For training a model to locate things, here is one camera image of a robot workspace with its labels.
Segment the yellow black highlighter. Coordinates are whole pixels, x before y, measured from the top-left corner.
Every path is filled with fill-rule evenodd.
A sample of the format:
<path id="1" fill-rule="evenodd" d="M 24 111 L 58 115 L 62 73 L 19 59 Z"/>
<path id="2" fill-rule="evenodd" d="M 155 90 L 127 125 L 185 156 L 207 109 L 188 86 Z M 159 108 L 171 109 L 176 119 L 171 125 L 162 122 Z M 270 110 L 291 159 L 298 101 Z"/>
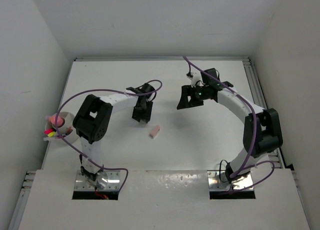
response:
<path id="1" fill-rule="evenodd" d="M 50 133 L 47 134 L 47 136 L 48 136 L 48 137 L 54 137 L 55 134 L 56 134 L 56 132 L 50 132 Z"/>

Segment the red pen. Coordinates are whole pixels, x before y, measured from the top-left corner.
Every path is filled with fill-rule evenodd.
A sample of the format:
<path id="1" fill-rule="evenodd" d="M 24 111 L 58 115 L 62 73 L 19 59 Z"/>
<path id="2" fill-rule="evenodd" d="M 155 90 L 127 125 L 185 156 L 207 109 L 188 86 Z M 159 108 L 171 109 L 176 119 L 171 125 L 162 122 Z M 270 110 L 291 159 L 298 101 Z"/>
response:
<path id="1" fill-rule="evenodd" d="M 72 127 L 67 127 L 67 129 L 66 129 L 66 131 L 65 131 L 65 133 L 64 133 L 64 135 L 69 135 L 71 132 L 73 131 L 73 128 Z"/>

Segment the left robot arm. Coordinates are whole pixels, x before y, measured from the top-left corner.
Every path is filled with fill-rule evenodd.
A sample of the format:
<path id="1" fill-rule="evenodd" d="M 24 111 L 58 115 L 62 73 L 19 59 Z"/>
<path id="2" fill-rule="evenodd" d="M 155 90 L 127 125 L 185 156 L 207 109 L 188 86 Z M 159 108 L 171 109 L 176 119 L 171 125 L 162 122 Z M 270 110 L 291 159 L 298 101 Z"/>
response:
<path id="1" fill-rule="evenodd" d="M 137 88 L 128 87 L 124 94 L 106 97 L 90 94 L 85 98 L 72 125 L 82 147 L 81 173 L 95 189 L 102 190 L 109 183 L 101 158 L 101 140 L 107 132 L 112 114 L 133 108 L 132 118 L 137 122 L 148 123 L 156 95 L 155 88 L 145 83 Z"/>

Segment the white eraser with label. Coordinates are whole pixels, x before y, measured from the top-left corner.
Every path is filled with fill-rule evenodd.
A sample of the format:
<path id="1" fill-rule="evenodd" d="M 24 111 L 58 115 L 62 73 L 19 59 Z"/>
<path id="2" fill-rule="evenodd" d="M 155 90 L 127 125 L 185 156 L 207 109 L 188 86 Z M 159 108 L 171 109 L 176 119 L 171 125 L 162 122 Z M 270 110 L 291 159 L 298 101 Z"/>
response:
<path id="1" fill-rule="evenodd" d="M 147 124 L 147 122 L 145 121 L 145 120 L 140 120 L 140 122 L 139 122 L 141 125 L 146 125 Z"/>

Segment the pink black highlighter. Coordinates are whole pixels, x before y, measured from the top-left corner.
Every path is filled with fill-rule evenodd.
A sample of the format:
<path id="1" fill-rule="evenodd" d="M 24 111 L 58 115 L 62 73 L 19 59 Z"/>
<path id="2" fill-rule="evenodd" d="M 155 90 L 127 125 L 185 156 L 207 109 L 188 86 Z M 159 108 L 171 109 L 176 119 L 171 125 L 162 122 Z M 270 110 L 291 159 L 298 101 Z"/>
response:
<path id="1" fill-rule="evenodd" d="M 49 134 L 51 132 L 53 132 L 53 129 L 47 129 L 47 130 L 44 131 L 45 134 Z"/>

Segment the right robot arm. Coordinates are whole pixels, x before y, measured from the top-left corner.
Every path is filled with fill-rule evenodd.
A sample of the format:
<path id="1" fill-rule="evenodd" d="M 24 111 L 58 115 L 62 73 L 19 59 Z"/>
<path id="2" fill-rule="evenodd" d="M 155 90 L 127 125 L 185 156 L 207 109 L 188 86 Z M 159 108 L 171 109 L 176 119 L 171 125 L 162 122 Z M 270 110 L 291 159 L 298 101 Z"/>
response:
<path id="1" fill-rule="evenodd" d="M 265 109 L 242 97 L 230 82 L 220 81 L 215 68 L 201 73 L 189 71 L 186 76 L 191 83 L 182 86 L 178 110 L 199 107 L 204 101 L 213 100 L 244 124 L 243 148 L 227 163 L 225 181 L 231 183 L 246 175 L 262 157 L 283 145 L 280 118 L 275 109 Z"/>

